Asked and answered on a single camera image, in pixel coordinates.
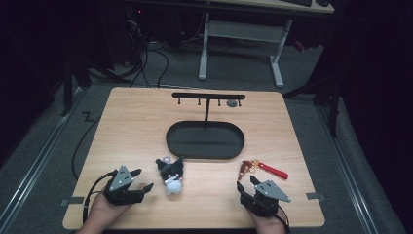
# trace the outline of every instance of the wooden table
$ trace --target wooden table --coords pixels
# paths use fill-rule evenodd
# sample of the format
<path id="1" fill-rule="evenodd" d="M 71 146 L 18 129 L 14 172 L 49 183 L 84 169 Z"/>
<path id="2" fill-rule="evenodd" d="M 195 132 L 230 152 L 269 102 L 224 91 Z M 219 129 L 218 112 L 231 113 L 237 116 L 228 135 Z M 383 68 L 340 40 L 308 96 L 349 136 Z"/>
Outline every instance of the wooden table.
<path id="1" fill-rule="evenodd" d="M 210 103 L 209 120 L 226 121 L 238 126 L 245 137 L 241 154 L 232 160 L 185 160 L 183 191 L 165 193 L 156 159 L 171 156 L 166 144 L 169 127 L 182 120 L 204 120 L 206 102 L 182 99 L 177 104 L 173 92 L 241 94 L 242 106 Z M 240 204 L 236 182 L 242 160 L 259 159 L 289 174 L 288 180 L 257 169 L 260 181 L 272 179 L 291 199 L 280 202 L 293 227 L 317 227 L 324 224 L 318 200 L 308 200 L 315 192 L 294 133 L 282 95 L 276 92 L 170 90 L 115 88 L 107 101 L 94 141 L 80 174 L 73 197 L 85 197 L 102 175 L 126 165 L 132 171 L 142 169 L 130 189 L 154 182 L 142 203 L 135 204 L 114 223 L 113 229 L 173 228 L 251 228 L 254 227 Z M 106 184 L 103 181 L 98 189 Z M 249 176 L 241 180 L 253 195 Z M 82 225 L 82 205 L 71 204 L 63 226 Z"/>

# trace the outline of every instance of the stuffed toy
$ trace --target stuffed toy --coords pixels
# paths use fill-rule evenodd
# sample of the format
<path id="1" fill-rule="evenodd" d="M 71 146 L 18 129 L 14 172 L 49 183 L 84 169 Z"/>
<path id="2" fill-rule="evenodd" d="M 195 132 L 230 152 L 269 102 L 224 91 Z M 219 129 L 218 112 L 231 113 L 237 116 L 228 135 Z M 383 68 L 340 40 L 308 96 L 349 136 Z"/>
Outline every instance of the stuffed toy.
<path id="1" fill-rule="evenodd" d="M 182 191 L 183 157 L 179 157 L 174 163 L 170 162 L 168 156 L 164 157 L 163 160 L 157 159 L 155 162 L 161 171 L 167 195 L 179 194 Z"/>

